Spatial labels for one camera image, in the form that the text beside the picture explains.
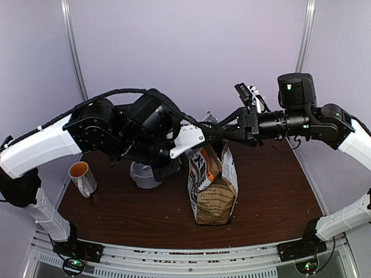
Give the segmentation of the brown white pet food bag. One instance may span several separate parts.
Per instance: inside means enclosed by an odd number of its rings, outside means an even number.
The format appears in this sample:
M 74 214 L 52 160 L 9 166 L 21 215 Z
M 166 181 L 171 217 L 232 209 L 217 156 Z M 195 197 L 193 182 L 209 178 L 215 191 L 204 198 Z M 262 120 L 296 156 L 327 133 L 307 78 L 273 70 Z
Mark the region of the brown white pet food bag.
M 186 155 L 187 188 L 195 222 L 198 225 L 229 223 L 239 191 L 230 142 L 217 139 Z

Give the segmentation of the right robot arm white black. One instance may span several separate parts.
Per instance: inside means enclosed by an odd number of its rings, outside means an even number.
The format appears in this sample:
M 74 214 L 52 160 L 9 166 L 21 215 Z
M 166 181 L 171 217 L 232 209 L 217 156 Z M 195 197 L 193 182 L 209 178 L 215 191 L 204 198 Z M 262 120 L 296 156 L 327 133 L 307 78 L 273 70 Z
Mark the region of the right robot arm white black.
M 318 140 L 370 169 L 370 130 L 358 118 L 336 104 L 318 107 L 309 73 L 284 74 L 277 81 L 282 110 L 258 113 L 252 93 L 240 83 L 235 89 L 244 106 L 217 124 L 207 124 L 207 133 L 249 147 L 290 136 Z

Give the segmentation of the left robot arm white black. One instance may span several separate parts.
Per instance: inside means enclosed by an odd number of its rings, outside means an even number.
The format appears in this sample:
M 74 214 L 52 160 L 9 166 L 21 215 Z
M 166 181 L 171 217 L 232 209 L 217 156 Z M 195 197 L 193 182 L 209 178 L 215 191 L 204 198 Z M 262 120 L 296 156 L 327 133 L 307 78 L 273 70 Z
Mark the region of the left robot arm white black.
M 77 228 L 51 205 L 42 188 L 39 166 L 66 156 L 100 151 L 111 165 L 128 159 L 152 166 L 162 180 L 182 164 L 187 150 L 217 134 L 209 124 L 182 112 L 156 89 L 116 89 L 1 145 L 1 194 L 29 212 L 49 234 L 53 248 L 78 257 L 84 245 Z

